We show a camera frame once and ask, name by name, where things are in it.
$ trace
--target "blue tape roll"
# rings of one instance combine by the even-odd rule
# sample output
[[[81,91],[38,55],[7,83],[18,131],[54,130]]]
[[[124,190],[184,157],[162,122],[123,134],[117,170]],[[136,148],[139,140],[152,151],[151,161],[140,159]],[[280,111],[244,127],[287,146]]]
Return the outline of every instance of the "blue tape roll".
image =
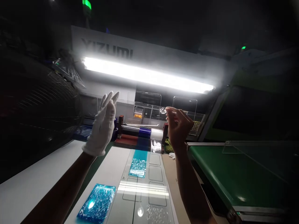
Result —
[[[151,129],[140,128],[140,129],[139,129],[138,137],[142,137],[142,138],[150,138],[150,134],[151,134],[151,133],[152,133]]]

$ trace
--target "roll of tape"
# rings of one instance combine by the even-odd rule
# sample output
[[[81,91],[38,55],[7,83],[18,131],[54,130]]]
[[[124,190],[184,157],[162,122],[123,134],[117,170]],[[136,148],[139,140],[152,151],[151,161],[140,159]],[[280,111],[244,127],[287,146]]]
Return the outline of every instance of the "roll of tape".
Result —
[[[150,134],[150,138],[162,141],[163,130],[152,128],[152,132]]]

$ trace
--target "blue protective film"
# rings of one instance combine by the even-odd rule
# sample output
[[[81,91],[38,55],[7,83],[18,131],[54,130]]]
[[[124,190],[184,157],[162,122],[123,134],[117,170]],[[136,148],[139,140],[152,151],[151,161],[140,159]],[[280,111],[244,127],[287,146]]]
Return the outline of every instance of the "blue protective film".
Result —
[[[129,176],[145,178],[147,152],[135,150]]]
[[[115,195],[116,187],[96,184],[77,217],[102,224]]]

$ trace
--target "gloved hand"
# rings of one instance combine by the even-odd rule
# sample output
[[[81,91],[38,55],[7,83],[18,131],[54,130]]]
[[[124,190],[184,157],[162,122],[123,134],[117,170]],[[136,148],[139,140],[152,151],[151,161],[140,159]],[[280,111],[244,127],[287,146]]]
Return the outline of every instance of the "gloved hand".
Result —
[[[87,142],[82,146],[85,153],[91,156],[105,155],[105,148],[111,140],[114,129],[114,117],[116,112],[116,102],[119,92],[113,95],[110,92],[105,94],[100,103],[100,109],[94,117],[93,129]]]

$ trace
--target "fluorescent light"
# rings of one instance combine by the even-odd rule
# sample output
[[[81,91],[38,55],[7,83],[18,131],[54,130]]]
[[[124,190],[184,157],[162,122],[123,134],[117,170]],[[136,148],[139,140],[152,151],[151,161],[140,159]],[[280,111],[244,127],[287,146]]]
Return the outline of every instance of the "fluorescent light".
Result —
[[[157,127],[159,124],[127,124],[129,126],[151,126],[151,127]]]
[[[214,88],[212,85],[196,82],[190,79],[118,62],[87,57],[83,58],[83,62],[85,68],[91,71],[188,92],[204,93],[205,91]]]

